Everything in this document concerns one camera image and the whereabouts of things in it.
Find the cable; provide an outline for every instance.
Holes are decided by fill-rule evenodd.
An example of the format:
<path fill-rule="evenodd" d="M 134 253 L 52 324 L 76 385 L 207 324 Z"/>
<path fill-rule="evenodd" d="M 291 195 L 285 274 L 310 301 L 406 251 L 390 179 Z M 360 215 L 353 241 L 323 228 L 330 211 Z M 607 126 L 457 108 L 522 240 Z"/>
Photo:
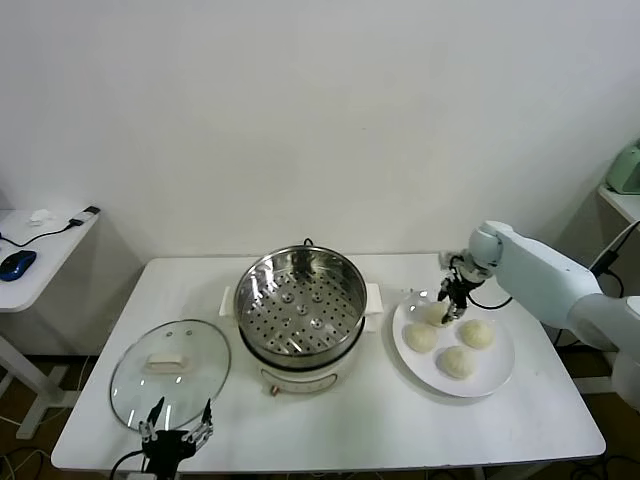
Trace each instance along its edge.
<path fill-rule="evenodd" d="M 14 247 L 26 247 L 27 245 L 29 245 L 31 242 L 35 242 L 37 239 L 42 238 L 42 237 L 47 237 L 49 235 L 57 235 L 59 233 L 62 232 L 66 232 L 67 230 L 69 230 L 70 228 L 75 227 L 75 225 L 68 223 L 64 228 L 61 228 L 60 230 L 56 230 L 55 232 L 47 232 L 47 233 L 41 233 L 40 235 L 36 235 L 35 237 L 27 240 L 24 243 L 17 243 L 14 242 L 13 240 L 8 239 L 7 237 L 4 237 L 2 235 L 0 235 L 0 239 L 4 240 L 7 243 L 10 243 L 11 245 L 13 245 Z"/>
<path fill-rule="evenodd" d="M 612 455 L 608 458 L 600 456 L 594 462 L 589 464 L 573 462 L 576 465 L 576 468 L 571 472 L 569 478 L 570 480 L 589 480 L 593 478 L 596 480 L 609 480 L 609 464 L 613 460 L 623 460 L 640 466 L 640 462 L 638 460 L 625 455 Z M 602 468 L 602 475 L 596 471 L 597 468 Z"/>
<path fill-rule="evenodd" d="M 7 466 L 9 467 L 9 476 L 7 478 L 10 478 L 11 480 L 16 480 L 16 472 L 13 469 L 11 462 L 9 461 L 9 457 L 6 455 L 3 455 L 2 458 L 4 458 L 4 461 L 7 462 Z"/>
<path fill-rule="evenodd" d="M 16 422 L 15 420 L 11 420 L 10 418 L 7 418 L 7 417 L 3 417 L 2 415 L 0 415 L 0 420 L 4 420 L 5 422 L 8 422 L 8 423 L 13 423 L 18 427 L 21 425 L 20 422 Z"/>
<path fill-rule="evenodd" d="M 618 294 L 618 298 L 624 297 L 624 284 L 622 283 L 622 279 L 611 270 L 607 270 L 604 273 L 605 275 L 609 275 L 610 277 L 614 278 L 618 282 L 618 286 L 620 287 L 620 293 Z"/>
<path fill-rule="evenodd" d="M 140 455 L 141 453 L 143 453 L 142 450 L 134 450 L 133 452 L 129 452 L 126 455 L 123 455 L 122 457 L 120 457 L 120 460 L 118 460 L 116 464 L 113 466 L 113 468 L 111 469 L 111 473 L 109 474 L 109 480 L 113 480 L 115 478 L 116 471 L 118 470 L 118 467 L 122 462 L 124 462 L 129 458 Z"/>
<path fill-rule="evenodd" d="M 506 307 L 507 305 L 509 305 L 511 303 L 511 300 L 513 300 L 513 297 L 509 297 L 507 298 L 504 302 L 502 302 L 500 305 L 494 305 L 491 307 L 487 307 L 486 305 L 482 305 L 478 302 L 476 302 L 472 297 L 471 297 L 471 292 L 467 293 L 467 298 L 469 299 L 469 301 L 471 303 L 473 303 L 476 307 L 479 308 L 483 308 L 484 310 L 498 310 L 502 307 Z"/>
<path fill-rule="evenodd" d="M 463 257 L 461 257 L 460 255 L 452 255 L 451 258 L 449 259 L 449 270 L 451 270 L 453 272 L 453 274 L 455 275 L 455 277 L 460 280 L 460 278 L 458 277 L 458 270 L 456 269 L 456 267 L 453 265 L 453 261 L 454 260 L 464 260 Z M 509 297 L 507 298 L 504 302 L 502 302 L 500 305 L 494 305 L 491 307 L 488 307 L 486 305 L 482 305 L 481 303 L 476 302 L 473 297 L 471 297 L 471 292 L 467 292 L 467 298 L 469 299 L 469 301 L 474 304 L 476 307 L 478 308 L 482 308 L 484 310 L 498 310 L 502 307 L 506 307 L 507 305 L 509 305 L 509 303 L 511 303 L 511 300 L 513 300 L 513 297 Z"/>
<path fill-rule="evenodd" d="M 564 332 L 564 330 L 562 328 L 560 330 L 558 330 L 558 335 L 556 335 L 556 339 L 553 341 L 553 346 L 554 347 L 558 346 L 558 342 L 560 341 L 560 337 L 562 336 L 562 332 Z"/>
<path fill-rule="evenodd" d="M 605 270 L 607 270 L 613 262 L 618 258 L 618 251 L 622 248 L 625 242 L 629 239 L 635 228 L 640 225 L 640 221 L 633 222 L 627 226 L 624 230 L 622 230 L 616 238 L 614 238 L 609 245 L 607 245 L 595 258 L 591 265 L 589 265 L 589 270 L 593 272 L 593 274 L 599 277 Z"/>
<path fill-rule="evenodd" d="M 13 468 L 13 465 L 11 465 L 11 462 L 9 461 L 9 456 L 13 455 L 14 453 L 17 453 L 21 450 L 33 450 L 33 452 L 31 452 L 27 458 L 25 458 L 17 467 Z M 40 475 L 40 472 L 42 471 L 42 467 L 44 464 L 44 458 L 48 458 L 51 459 L 51 456 L 45 452 L 44 450 L 41 450 L 37 447 L 19 447 L 16 448 L 14 450 L 11 450 L 9 453 L 7 453 L 6 455 L 3 455 L 2 458 L 5 459 L 7 465 L 9 465 L 9 475 L 7 475 L 6 477 L 4 477 L 3 480 L 14 480 L 16 478 L 16 472 L 18 470 L 20 470 L 28 461 L 31 457 L 33 457 L 35 454 L 39 454 L 40 457 L 40 463 L 38 465 L 38 471 L 36 472 L 36 476 L 34 477 L 34 479 L 37 479 L 38 476 Z"/>

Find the white table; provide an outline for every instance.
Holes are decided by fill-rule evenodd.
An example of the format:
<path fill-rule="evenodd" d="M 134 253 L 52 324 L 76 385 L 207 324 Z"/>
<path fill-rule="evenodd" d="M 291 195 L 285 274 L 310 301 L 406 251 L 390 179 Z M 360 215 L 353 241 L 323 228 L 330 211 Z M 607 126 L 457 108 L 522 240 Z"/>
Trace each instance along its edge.
<path fill-rule="evenodd" d="M 140 448 L 137 433 L 114 417 L 108 399 L 113 368 L 149 329 L 187 318 L 218 325 L 232 352 L 231 372 L 213 405 L 214 435 L 185 473 L 349 471 L 549 462 L 602 453 L 605 441 L 540 323 L 511 302 L 494 318 L 516 345 L 511 380 L 484 399 L 442 395 L 402 363 L 390 337 L 390 314 L 409 287 L 436 289 L 437 255 L 350 257 L 380 285 L 387 320 L 364 334 L 354 371 L 309 396 L 271 397 L 237 333 L 219 318 L 224 287 L 251 258 L 173 258 L 150 262 L 107 341 L 53 451 L 64 470 L 111 469 Z M 505 293 L 488 282 L 478 301 Z M 470 307 L 468 315 L 474 314 Z M 140 459 L 122 469 L 137 470 Z"/>
<path fill-rule="evenodd" d="M 598 193 L 629 223 L 640 220 L 640 195 L 621 195 L 609 190 L 606 185 L 601 185 Z"/>
<path fill-rule="evenodd" d="M 14 242 L 24 243 L 41 233 L 63 228 L 80 210 L 56 212 L 54 220 L 38 227 L 31 227 L 28 224 L 32 213 L 30 210 L 0 210 L 0 233 Z M 94 216 L 81 226 L 58 235 L 40 238 L 24 248 L 0 241 L 0 261 L 19 250 L 34 250 L 38 254 L 36 261 L 22 277 L 12 282 L 0 282 L 0 312 L 19 312 L 29 308 L 96 220 L 97 216 Z M 78 393 L 65 392 L 58 387 L 67 371 L 67 366 L 56 366 L 49 376 L 46 376 L 1 336 L 0 365 L 9 372 L 0 381 L 0 396 L 9 387 L 14 377 L 38 394 L 18 428 L 16 438 L 32 438 L 48 408 L 72 407 L 75 404 Z"/>

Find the white wall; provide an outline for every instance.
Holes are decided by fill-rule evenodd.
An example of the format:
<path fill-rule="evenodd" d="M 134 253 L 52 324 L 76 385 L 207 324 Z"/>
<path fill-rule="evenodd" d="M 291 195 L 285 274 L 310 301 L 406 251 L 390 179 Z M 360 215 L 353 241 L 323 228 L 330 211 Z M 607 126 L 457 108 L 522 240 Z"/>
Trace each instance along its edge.
<path fill-rule="evenodd" d="M 638 20 L 633 0 L 2 2 L 0 190 L 105 212 L 49 294 L 75 278 L 78 311 L 2 323 L 25 351 L 91 350 L 155 256 L 433 251 L 487 218 L 566 240 L 640 132 Z M 36 314 L 59 345 L 20 337 Z"/>

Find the white plate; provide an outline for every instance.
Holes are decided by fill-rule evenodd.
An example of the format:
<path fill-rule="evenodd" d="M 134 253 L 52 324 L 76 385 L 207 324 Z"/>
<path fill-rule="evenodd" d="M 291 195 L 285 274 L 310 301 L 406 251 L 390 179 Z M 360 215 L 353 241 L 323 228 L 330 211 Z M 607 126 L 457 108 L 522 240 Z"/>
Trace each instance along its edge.
<path fill-rule="evenodd" d="M 463 318 L 454 320 L 452 325 L 437 328 L 438 343 L 431 352 L 418 353 L 407 346 L 404 340 L 404 327 L 414 322 L 423 322 L 425 309 L 430 303 L 427 298 L 414 293 L 398 305 L 393 315 L 393 341 L 402 360 L 411 371 L 426 384 L 456 397 L 484 397 L 504 385 L 513 371 L 515 351 L 509 332 L 499 322 L 490 319 L 490 312 L 485 316 L 484 312 L 477 315 L 467 311 Z M 486 350 L 468 347 L 459 337 L 458 329 L 474 318 L 487 320 L 495 328 L 495 340 Z M 465 380 L 450 377 L 436 365 L 438 356 L 446 348 L 455 345 L 467 348 L 474 357 L 476 371 Z"/>

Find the black cable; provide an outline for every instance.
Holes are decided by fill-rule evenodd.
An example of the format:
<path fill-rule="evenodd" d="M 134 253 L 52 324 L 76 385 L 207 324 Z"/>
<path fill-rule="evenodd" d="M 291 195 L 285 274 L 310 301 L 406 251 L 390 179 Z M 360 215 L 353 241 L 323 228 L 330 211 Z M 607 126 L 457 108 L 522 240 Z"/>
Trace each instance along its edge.
<path fill-rule="evenodd" d="M 458 278 L 458 271 L 457 271 L 456 267 L 453 265 L 453 261 L 454 260 L 464 260 L 464 258 L 461 257 L 460 255 L 452 255 L 451 258 L 449 259 L 449 270 L 451 270 L 453 272 L 453 274 L 456 276 L 456 278 Z M 509 297 L 504 302 L 502 302 L 500 305 L 494 305 L 494 306 L 488 307 L 486 305 L 482 305 L 481 303 L 476 302 L 473 299 L 473 297 L 471 297 L 471 292 L 467 293 L 467 298 L 476 307 L 482 308 L 484 310 L 498 310 L 498 309 L 500 309 L 502 307 L 506 307 L 507 305 L 509 305 L 509 303 L 511 303 L 511 300 L 513 300 L 513 297 Z"/>
<path fill-rule="evenodd" d="M 38 470 L 36 471 L 36 476 L 33 477 L 33 480 L 38 480 L 38 478 L 40 478 L 40 473 L 42 473 L 42 467 L 44 465 L 44 455 L 42 454 L 42 452 L 38 452 L 38 454 L 40 455 L 38 458 L 40 458 L 40 463 L 38 464 Z"/>
<path fill-rule="evenodd" d="M 10 244 L 11 244 L 11 245 L 13 245 L 14 247 L 22 248 L 22 247 L 26 247 L 26 246 L 27 246 L 27 245 L 29 245 L 31 242 L 34 242 L 34 241 L 36 241 L 36 240 L 37 240 L 37 239 L 39 239 L 39 238 L 47 237 L 47 236 L 49 236 L 49 235 L 57 235 L 57 234 L 59 234 L 59 233 L 66 232 L 67 230 L 69 230 L 71 227 L 74 227 L 74 226 L 75 226 L 75 225 L 73 225 L 73 224 L 69 223 L 69 224 L 67 224 L 67 226 L 66 226 L 66 227 L 61 228 L 60 230 L 57 230 L 57 231 L 55 231 L 55 232 L 41 233 L 40 235 L 36 235 L 35 237 L 31 238 L 30 240 L 27 240 L 27 241 L 26 241 L 26 242 L 24 242 L 24 243 L 17 243 L 17 242 L 14 242 L 13 240 L 8 239 L 7 237 L 2 236 L 1 234 L 0 234 L 0 239 L 4 240 L 4 241 L 5 241 L 5 242 L 7 242 L 7 243 L 10 243 Z"/>
<path fill-rule="evenodd" d="M 622 283 L 622 279 L 611 270 L 607 270 L 606 272 L 604 272 L 604 274 L 609 275 L 610 277 L 613 277 L 618 282 L 618 286 L 620 287 L 620 293 L 618 294 L 618 298 L 624 297 L 624 284 Z"/>
<path fill-rule="evenodd" d="M 472 297 L 471 297 L 471 292 L 467 293 L 467 298 L 469 299 L 469 301 L 471 303 L 473 303 L 476 307 L 479 308 L 483 308 L 484 310 L 498 310 L 502 307 L 506 307 L 507 305 L 509 305 L 511 303 L 511 300 L 513 300 L 513 297 L 509 297 L 507 298 L 504 302 L 502 302 L 500 305 L 494 305 L 491 307 L 487 307 L 486 305 L 482 305 L 478 302 L 476 302 Z"/>
<path fill-rule="evenodd" d="M 36 446 L 18 447 L 18 448 L 14 448 L 13 450 L 10 450 L 9 452 L 7 452 L 5 454 L 0 453 L 0 457 L 5 456 L 5 457 L 9 458 L 14 453 L 22 452 L 23 450 L 36 451 L 36 453 L 39 455 L 38 458 L 40 459 L 40 464 L 38 465 L 38 471 L 36 472 L 36 476 L 33 477 L 34 480 L 37 480 L 39 478 L 39 476 L 40 476 L 40 473 L 42 472 L 42 467 L 43 467 L 43 464 L 44 464 L 44 455 L 43 455 L 43 453 L 41 451 L 39 451 L 39 450 L 42 450 L 40 447 L 36 447 Z M 0 459 L 0 475 L 3 472 L 4 463 L 5 462 Z"/>
<path fill-rule="evenodd" d="M 111 469 L 111 473 L 109 474 L 109 480 L 113 480 L 115 478 L 116 471 L 118 470 L 118 467 L 122 462 L 124 462 L 125 460 L 131 457 L 135 457 L 136 455 L 140 455 L 141 453 L 142 453 L 142 450 L 134 450 L 133 452 L 129 452 L 126 455 L 123 455 L 122 457 L 120 457 L 120 460 L 118 460 L 116 464 L 113 466 L 113 468 Z"/>
<path fill-rule="evenodd" d="M 560 341 L 560 337 L 562 336 L 562 332 L 564 332 L 564 330 L 562 328 L 560 330 L 558 330 L 558 335 L 556 335 L 556 339 L 553 341 L 553 346 L 554 347 L 558 346 L 558 342 Z"/>
<path fill-rule="evenodd" d="M 610 457 L 600 456 L 595 461 L 588 464 L 573 462 L 573 464 L 576 465 L 576 468 L 571 472 L 569 478 L 570 480 L 590 480 L 593 478 L 596 480 L 609 480 L 609 464 L 613 460 L 623 460 L 640 466 L 640 461 L 625 455 L 612 455 Z M 597 468 L 602 468 L 602 475 L 597 472 Z"/>
<path fill-rule="evenodd" d="M 618 251 L 622 248 L 622 245 L 624 245 L 624 242 L 629 240 L 629 237 L 631 236 L 631 234 L 635 232 L 636 227 L 638 225 L 640 225 L 640 222 L 634 223 L 633 227 L 629 229 L 629 231 L 625 234 L 624 238 L 620 240 L 620 243 L 618 244 L 618 246 L 612 250 L 614 253 L 618 253 Z"/>

